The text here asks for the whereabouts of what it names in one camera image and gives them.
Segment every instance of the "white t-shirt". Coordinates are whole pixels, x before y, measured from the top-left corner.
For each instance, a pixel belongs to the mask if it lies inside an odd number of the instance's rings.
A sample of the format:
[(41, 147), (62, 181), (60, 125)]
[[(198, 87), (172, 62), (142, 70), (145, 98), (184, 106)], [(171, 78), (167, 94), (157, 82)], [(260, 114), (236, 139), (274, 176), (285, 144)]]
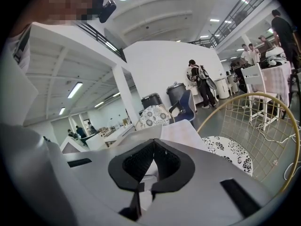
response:
[(253, 64), (252, 58), (250, 56), (250, 51), (244, 51), (240, 57), (244, 58), (249, 64)]
[(254, 48), (253, 51), (250, 50), (250, 56), (251, 56), (252, 60), (254, 61), (254, 64), (260, 62), (259, 50), (258, 49)]

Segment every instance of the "floor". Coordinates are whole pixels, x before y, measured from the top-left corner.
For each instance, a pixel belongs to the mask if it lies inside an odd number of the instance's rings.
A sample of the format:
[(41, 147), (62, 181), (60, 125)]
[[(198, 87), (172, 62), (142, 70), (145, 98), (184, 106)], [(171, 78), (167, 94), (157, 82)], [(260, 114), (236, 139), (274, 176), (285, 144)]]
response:
[[(233, 97), (219, 100), (217, 107), (232, 98)], [(295, 119), (299, 120), (300, 109), (299, 99), (297, 96), (293, 97), (290, 109)], [(197, 110), (197, 116), (193, 122), (196, 130), (215, 109), (212, 107), (209, 109), (203, 109), (201, 106), (197, 106)], [(283, 141), (286, 138), (284, 134), (294, 134), (292, 131), (291, 121), (287, 119), (284, 121), (274, 121), (271, 126), (263, 132), (262, 130), (259, 131), (258, 129), (253, 128), (260, 125), (260, 119), (253, 120), (252, 127), (249, 124), (248, 116), (243, 116), (242, 114), (234, 113), (233, 111), (238, 110), (233, 109), (232, 113), (229, 110), (226, 111), (226, 109), (219, 110), (211, 119), (209, 119), (209, 121), (206, 122), (199, 132), (199, 135), (201, 137), (228, 137), (239, 142), (245, 149), (247, 149), (253, 161), (253, 177), (256, 177), (273, 195), (276, 195), (285, 183), (284, 171), (293, 162), (296, 144), (291, 138), (286, 140), (284, 143), (270, 142), (264, 138), (274, 138), (277, 141)]]

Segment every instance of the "black pants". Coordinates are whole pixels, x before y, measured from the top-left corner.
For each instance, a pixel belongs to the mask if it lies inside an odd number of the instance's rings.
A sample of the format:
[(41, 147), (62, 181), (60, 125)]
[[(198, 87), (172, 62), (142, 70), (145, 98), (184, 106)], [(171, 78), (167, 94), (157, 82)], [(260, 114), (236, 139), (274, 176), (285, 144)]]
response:
[(298, 54), (297, 45), (294, 43), (288, 43), (282, 46), (286, 59), (295, 67), (295, 69), (300, 69), (300, 59)]
[(209, 101), (212, 105), (215, 105), (215, 99), (213, 97), (213, 94), (211, 93), (210, 87), (207, 84), (206, 80), (198, 81), (197, 84), (201, 96), (203, 97), (204, 100), (204, 106), (208, 106)]

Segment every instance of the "gray trash bin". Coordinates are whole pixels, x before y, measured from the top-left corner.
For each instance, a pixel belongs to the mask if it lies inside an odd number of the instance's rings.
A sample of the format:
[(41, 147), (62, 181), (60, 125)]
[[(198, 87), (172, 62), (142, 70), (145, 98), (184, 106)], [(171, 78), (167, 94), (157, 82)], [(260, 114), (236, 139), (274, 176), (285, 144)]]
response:
[(185, 90), (186, 86), (183, 83), (177, 83), (167, 88), (166, 93), (169, 96), (171, 105), (174, 105), (180, 100)]
[(143, 97), (141, 102), (142, 102), (144, 109), (146, 109), (147, 107), (149, 107), (151, 105), (161, 105), (162, 104), (162, 100), (158, 93), (153, 93), (151, 95)]

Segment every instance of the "floral cushion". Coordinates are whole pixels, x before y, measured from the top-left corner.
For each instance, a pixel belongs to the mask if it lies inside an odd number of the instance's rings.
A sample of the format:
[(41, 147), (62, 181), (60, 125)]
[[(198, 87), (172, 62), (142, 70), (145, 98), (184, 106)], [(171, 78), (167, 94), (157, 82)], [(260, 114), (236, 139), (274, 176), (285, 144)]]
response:
[(217, 154), (252, 176), (253, 163), (249, 153), (234, 140), (225, 137), (202, 138), (209, 152)]
[(156, 125), (169, 125), (170, 114), (160, 105), (147, 107), (139, 120), (140, 128), (148, 128)]

